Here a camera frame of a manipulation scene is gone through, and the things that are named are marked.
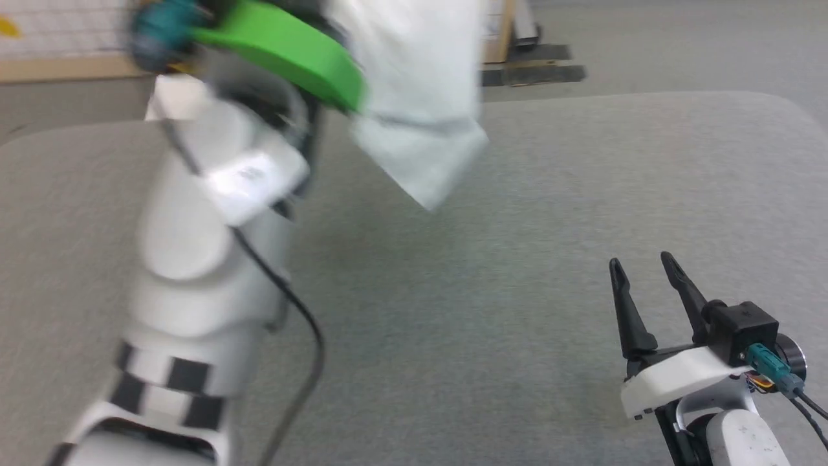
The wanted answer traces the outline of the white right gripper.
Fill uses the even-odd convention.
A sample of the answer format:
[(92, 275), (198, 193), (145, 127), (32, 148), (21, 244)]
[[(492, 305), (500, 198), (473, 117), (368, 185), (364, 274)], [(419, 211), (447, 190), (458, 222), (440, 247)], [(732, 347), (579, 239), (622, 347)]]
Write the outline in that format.
[[(685, 307), (693, 331), (692, 342), (703, 345), (708, 338), (708, 324), (702, 315), (706, 298), (673, 254), (662, 251), (660, 262)], [(609, 260), (609, 273), (623, 358), (635, 361), (653, 354), (659, 343), (642, 321), (630, 292), (629, 277), (618, 258)], [(709, 348), (687, 349), (642, 370), (622, 384), (620, 398), (625, 416), (629, 419), (643, 416), (674, 401), (678, 403), (679, 421), (696, 411), (754, 412), (753, 397), (743, 377), (748, 370), (748, 366), (729, 366)]]

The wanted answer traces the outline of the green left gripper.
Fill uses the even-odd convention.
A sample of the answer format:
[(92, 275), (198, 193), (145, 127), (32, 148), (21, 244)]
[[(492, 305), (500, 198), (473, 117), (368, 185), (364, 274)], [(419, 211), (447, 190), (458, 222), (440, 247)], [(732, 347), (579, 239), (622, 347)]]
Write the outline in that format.
[(195, 28), (203, 45), (233, 51), (328, 106), (356, 112), (363, 97), (360, 68), (346, 45), (278, 6), (240, 1), (218, 27)]

